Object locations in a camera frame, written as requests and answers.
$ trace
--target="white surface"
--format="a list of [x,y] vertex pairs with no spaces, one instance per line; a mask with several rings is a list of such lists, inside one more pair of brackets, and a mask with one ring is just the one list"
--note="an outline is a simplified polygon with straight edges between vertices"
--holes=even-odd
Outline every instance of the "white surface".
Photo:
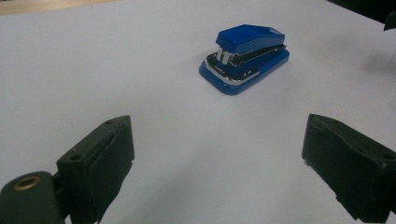
[[[218,32],[242,23],[286,34],[290,61],[226,96],[198,67]],[[310,113],[396,149],[396,30],[382,29],[324,0],[124,0],[0,17],[0,186],[55,173],[91,130],[129,114],[134,167],[103,223],[356,223],[301,151]]]

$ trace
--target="stapler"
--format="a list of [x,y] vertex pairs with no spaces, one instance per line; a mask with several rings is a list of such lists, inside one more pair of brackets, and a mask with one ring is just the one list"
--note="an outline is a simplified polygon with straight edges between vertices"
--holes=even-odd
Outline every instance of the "stapler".
[[284,40],[285,35],[271,27],[240,25],[221,31],[218,52],[206,57],[199,72],[219,91],[236,95],[288,60]]

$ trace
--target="bolt hole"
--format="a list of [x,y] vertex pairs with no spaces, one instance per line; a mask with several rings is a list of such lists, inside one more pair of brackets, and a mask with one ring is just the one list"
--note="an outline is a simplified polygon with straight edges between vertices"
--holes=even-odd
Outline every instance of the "bolt hole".
[[81,159],[81,155],[74,155],[70,158],[71,161],[78,161],[79,159]]
[[393,158],[392,156],[388,155],[388,154],[384,154],[384,155],[382,155],[382,157],[383,157],[385,160],[394,160],[394,158]]
[[18,181],[14,185],[15,190],[26,190],[34,187],[36,184],[38,184],[41,181],[40,176],[29,176],[26,177],[20,181]]

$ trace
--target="blue stapler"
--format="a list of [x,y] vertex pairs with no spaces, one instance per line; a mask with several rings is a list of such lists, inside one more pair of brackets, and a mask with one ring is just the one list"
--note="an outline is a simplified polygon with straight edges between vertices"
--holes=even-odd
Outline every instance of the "blue stapler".
[[284,40],[271,27],[240,25],[221,31],[219,50],[202,62],[200,74],[219,91],[236,95],[288,60]]

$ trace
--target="white table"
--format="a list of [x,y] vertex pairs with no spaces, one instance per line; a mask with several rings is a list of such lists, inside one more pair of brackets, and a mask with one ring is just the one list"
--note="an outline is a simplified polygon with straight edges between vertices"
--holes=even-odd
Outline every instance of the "white table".
[[[198,73],[219,31],[286,34],[237,96]],[[131,115],[135,161],[103,223],[356,223],[301,157],[308,114],[396,149],[396,30],[325,0],[127,1],[0,17],[0,187]],[[388,223],[393,223],[392,215]]]

